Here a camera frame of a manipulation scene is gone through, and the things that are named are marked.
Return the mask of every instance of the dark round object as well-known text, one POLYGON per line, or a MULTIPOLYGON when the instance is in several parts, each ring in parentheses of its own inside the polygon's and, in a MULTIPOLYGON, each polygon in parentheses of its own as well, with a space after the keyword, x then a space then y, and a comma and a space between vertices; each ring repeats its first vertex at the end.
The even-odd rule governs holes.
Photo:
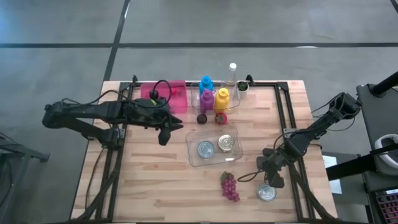
POLYGON ((199 124, 206 124, 207 122, 207 116, 204 114, 199 114, 197 117, 197 121, 199 124))
POLYGON ((149 92, 149 98, 152 100, 157 100, 159 97, 159 92, 157 90, 151 90, 149 92))

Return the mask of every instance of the purple bottle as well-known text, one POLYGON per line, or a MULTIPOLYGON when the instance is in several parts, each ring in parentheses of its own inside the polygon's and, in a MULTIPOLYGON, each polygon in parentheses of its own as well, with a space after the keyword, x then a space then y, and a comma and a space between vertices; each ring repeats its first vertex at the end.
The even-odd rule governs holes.
POLYGON ((200 109, 202 113, 206 113, 206 110, 212 110, 214 106, 213 91, 204 89, 200 96, 200 109))

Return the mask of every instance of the red object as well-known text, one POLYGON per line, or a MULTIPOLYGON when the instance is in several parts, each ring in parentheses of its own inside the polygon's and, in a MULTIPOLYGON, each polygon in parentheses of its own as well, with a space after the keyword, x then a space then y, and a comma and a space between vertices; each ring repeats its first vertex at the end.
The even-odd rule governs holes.
POLYGON ((217 113, 216 114, 216 124, 226 124, 226 114, 224 113, 217 113))
MULTIPOLYGON (((170 80, 170 86, 172 87, 172 97, 169 101, 171 113, 185 113, 188 108, 187 100, 187 87, 185 86, 185 80, 170 80)), ((156 82, 143 83, 141 85, 141 98, 150 99, 149 92, 154 88, 156 82)), ((156 90, 159 93, 159 97, 169 98, 170 90, 166 83, 161 82, 156 86, 156 90)))

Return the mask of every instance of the yellow bottle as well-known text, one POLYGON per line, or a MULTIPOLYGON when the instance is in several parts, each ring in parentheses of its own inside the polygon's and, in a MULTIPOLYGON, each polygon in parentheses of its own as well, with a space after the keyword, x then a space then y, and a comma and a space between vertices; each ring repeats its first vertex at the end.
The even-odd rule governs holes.
POLYGON ((229 105, 229 92, 226 88, 220 88, 216 95, 215 103, 214 103, 214 111, 216 113, 222 113, 226 109, 228 109, 229 105))

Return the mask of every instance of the blue bottle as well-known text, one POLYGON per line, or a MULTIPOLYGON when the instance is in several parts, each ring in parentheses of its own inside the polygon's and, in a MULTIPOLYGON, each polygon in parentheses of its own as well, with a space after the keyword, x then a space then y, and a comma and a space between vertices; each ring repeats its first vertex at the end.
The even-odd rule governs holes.
POLYGON ((213 82, 211 78, 207 75, 202 77, 201 82, 199 84, 200 95, 203 93, 204 89, 213 90, 213 82))

